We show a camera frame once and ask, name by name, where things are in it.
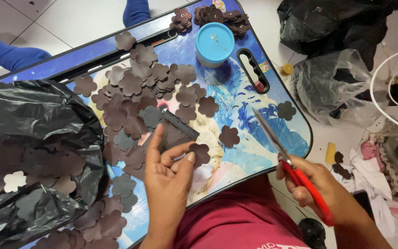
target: red shirt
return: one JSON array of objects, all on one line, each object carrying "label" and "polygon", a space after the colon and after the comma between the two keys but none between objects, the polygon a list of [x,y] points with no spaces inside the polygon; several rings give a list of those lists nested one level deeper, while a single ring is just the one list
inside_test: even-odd
[{"label": "red shirt", "polygon": [[277,202],[225,191],[188,210],[175,249],[309,249]]}]

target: cartoon princess print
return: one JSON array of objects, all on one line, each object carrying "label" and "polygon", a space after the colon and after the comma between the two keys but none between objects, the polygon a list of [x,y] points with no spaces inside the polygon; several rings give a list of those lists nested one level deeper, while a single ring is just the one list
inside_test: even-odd
[{"label": "cartoon princess print", "polygon": [[213,4],[216,6],[216,8],[220,9],[222,12],[225,12],[225,3],[222,2],[221,0],[213,0]]}]

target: yellow sponge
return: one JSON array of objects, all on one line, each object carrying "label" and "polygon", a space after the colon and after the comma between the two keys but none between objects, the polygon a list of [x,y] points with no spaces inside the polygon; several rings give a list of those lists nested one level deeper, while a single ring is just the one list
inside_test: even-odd
[{"label": "yellow sponge", "polygon": [[326,149],[326,158],[325,162],[329,163],[331,165],[335,164],[336,161],[334,160],[334,155],[336,153],[336,145],[329,142],[328,143],[328,148]]}]

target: white flower cutout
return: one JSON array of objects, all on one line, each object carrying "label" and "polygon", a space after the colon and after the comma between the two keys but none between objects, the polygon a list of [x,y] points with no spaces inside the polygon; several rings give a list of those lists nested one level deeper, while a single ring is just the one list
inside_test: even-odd
[{"label": "white flower cutout", "polygon": [[18,187],[22,187],[26,184],[26,178],[27,177],[24,176],[24,172],[22,171],[6,175],[4,177],[4,182],[6,183],[4,191],[6,193],[18,191]]}]

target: small bottle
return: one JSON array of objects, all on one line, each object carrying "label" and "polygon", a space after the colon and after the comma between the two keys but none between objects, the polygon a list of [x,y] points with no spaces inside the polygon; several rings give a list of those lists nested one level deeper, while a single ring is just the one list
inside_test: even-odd
[{"label": "small bottle", "polygon": [[287,63],[280,67],[279,73],[281,76],[287,77],[294,72],[293,65]]}]

